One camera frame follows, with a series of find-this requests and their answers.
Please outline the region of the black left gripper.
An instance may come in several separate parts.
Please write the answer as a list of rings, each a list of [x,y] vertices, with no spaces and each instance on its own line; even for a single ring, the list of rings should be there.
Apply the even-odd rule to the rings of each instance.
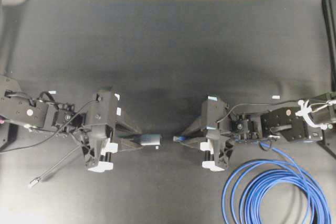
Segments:
[[[137,137],[132,136],[142,134],[142,130],[129,115],[117,115],[118,101],[112,88],[100,89],[93,95],[84,123],[90,147],[86,168],[90,172],[113,170],[112,156],[115,153],[143,149]],[[124,137],[116,137],[114,142],[115,129]]]

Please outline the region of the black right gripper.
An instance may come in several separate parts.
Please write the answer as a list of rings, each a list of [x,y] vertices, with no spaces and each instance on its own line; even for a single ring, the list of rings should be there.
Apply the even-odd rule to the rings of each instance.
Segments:
[[[188,126],[179,144],[206,152],[202,167],[212,172],[228,169],[234,145],[230,140],[231,122],[228,105],[218,96],[207,96],[202,103],[201,116]]]

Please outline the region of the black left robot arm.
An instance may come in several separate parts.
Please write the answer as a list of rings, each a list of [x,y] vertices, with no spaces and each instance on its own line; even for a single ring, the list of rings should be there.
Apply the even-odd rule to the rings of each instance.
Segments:
[[[117,131],[140,135],[142,131],[118,106],[113,89],[101,89],[79,110],[71,103],[60,103],[44,91],[33,99],[19,83],[1,76],[1,122],[47,133],[51,138],[71,136],[81,148],[85,168],[103,173],[113,170],[112,155],[122,150]]]

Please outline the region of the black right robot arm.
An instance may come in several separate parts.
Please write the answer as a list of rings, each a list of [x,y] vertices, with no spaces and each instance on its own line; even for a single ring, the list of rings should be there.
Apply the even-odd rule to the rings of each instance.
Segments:
[[[335,92],[274,104],[274,110],[234,112],[218,96],[208,96],[201,114],[173,141],[204,152],[202,167],[221,172],[229,167],[236,143],[319,142],[335,125]]]

